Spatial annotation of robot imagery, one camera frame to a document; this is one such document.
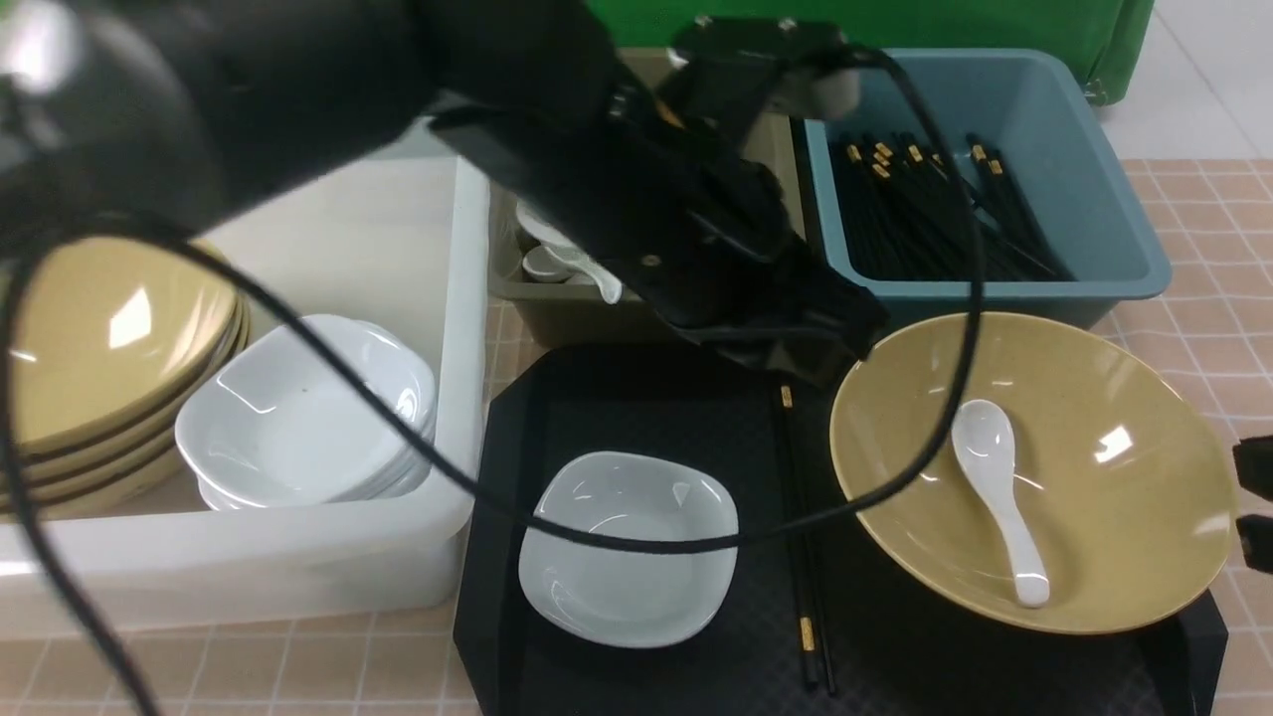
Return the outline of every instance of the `white plastic bin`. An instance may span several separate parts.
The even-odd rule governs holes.
[[[383,325],[438,369],[437,446],[468,474],[482,429],[489,187],[414,130],[397,147],[216,229],[302,313]],[[253,335],[272,324],[260,311]],[[190,475],[174,480],[193,479]],[[179,482],[163,488],[181,487]],[[430,605],[454,589],[471,501],[434,471],[396,499],[50,525],[121,629]],[[75,627],[18,529],[0,526],[0,638]]]

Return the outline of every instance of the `stack of yellow plates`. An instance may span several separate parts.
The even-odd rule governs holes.
[[[233,287],[181,257],[113,238],[59,250],[28,294],[9,357],[41,513],[93,515],[179,471],[177,412],[248,333]],[[4,475],[0,519],[11,510]]]

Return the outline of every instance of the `yellow plate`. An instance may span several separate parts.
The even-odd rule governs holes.
[[[220,369],[227,361],[242,350],[242,344],[247,340],[242,326],[246,315],[247,306],[242,303],[236,306],[234,317],[230,319],[230,325],[225,335],[222,336],[222,340],[213,350],[213,355],[204,363],[199,375],[191,376],[190,381],[185,385],[174,386],[177,392],[169,394],[164,399],[164,403],[155,410],[107,436],[94,438],[92,442],[31,457],[29,460],[32,461],[27,465],[27,484],[34,485],[51,480],[61,480],[75,473],[111,462],[121,454],[135,450],[148,437],[162,432],[164,428],[171,428],[173,420],[177,419],[177,412],[186,399],[210,378],[213,373]],[[4,473],[0,471],[0,480],[3,479]],[[6,490],[8,485],[0,482],[0,492]]]
[[[94,517],[121,502],[139,497],[158,487],[168,478],[182,471],[186,465],[181,451],[171,445],[149,462],[123,473],[106,485],[67,496],[39,507],[41,520],[67,520],[71,517]],[[13,510],[0,510],[0,522],[11,522]]]
[[[220,278],[140,243],[60,248],[32,287],[11,353],[23,452],[78,445],[153,410],[207,361],[236,301]]]
[[[125,438],[125,434],[117,436],[117,438],[111,438],[107,442],[113,443],[109,450],[106,447],[93,446],[92,452],[95,454],[84,469],[78,469],[76,471],[61,471],[52,475],[45,475],[43,479],[32,479],[28,475],[28,482],[32,484],[31,496],[37,502],[46,502],[48,499],[56,499],[66,494],[80,493],[87,489],[92,489],[94,485],[109,482],[111,479],[118,476],[121,473],[130,471],[139,465],[153,460],[158,452],[162,452],[164,446],[172,445],[172,424],[176,419],[177,412],[186,399],[192,394],[200,385],[207,381],[213,375],[216,373],[229,359],[243,350],[247,344],[247,336],[251,331],[251,324],[246,316],[246,306],[243,306],[244,320],[236,322],[236,333],[230,340],[224,341],[225,350],[219,355],[219,358],[209,363],[204,373],[199,376],[199,380],[191,383],[182,395],[174,396],[174,399],[165,405],[162,410],[148,417],[144,423],[149,424],[149,429],[139,431],[137,434]],[[65,459],[75,459],[80,454],[69,455]],[[8,484],[3,485],[0,489],[0,508],[9,507],[9,494]]]
[[[849,371],[831,456],[855,497],[896,475],[932,432],[965,316],[882,340]],[[1015,599],[1007,553],[946,447],[895,498],[858,515],[899,564],[992,619],[1060,633],[1122,632],[1174,614],[1220,573],[1236,487],[1207,422],[1148,366],[1082,330],[987,313],[965,400],[1012,418],[1016,497],[1051,581],[1041,609]]]

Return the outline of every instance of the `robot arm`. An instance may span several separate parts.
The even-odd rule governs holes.
[[[704,18],[651,89],[580,0],[22,0],[6,25],[0,247],[102,211],[193,237],[432,115],[693,341],[827,382],[883,325],[736,150],[774,102],[852,102],[796,61],[833,27]]]

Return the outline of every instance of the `green backdrop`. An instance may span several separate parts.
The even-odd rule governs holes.
[[[1153,0],[588,0],[624,47],[665,47],[695,15],[833,20],[877,47],[1031,47],[1096,104],[1127,93]]]

